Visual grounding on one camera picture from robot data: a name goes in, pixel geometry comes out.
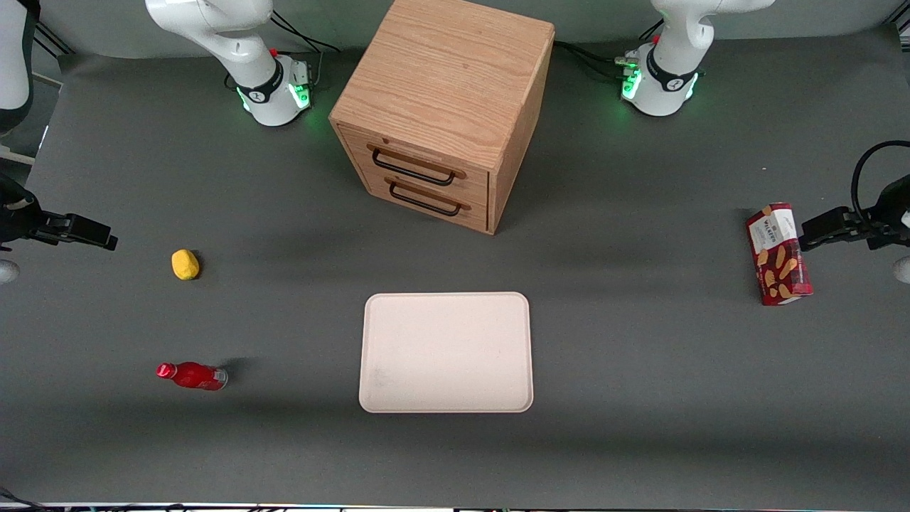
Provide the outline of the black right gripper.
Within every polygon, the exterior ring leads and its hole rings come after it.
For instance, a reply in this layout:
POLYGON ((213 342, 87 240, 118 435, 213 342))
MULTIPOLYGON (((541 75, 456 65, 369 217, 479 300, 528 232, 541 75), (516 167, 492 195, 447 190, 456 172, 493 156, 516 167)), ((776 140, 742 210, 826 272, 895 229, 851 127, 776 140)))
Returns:
POLYGON ((118 243, 111 227, 78 214, 43 213, 36 195, 1 174, 1 250, 14 240, 36 240, 52 246, 77 243, 114 252, 118 243))

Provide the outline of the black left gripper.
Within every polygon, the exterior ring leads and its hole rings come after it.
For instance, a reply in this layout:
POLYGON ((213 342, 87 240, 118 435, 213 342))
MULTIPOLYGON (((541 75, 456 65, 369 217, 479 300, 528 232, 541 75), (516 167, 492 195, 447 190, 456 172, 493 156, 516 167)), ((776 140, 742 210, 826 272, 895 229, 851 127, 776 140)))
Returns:
POLYGON ((874 206, 863 211, 872 227, 870 237, 860 216, 851 208, 840 206, 802 223, 800 249, 810 252, 833 243, 865 239, 869 250, 890 245, 909 247, 909 175, 885 187, 874 206))

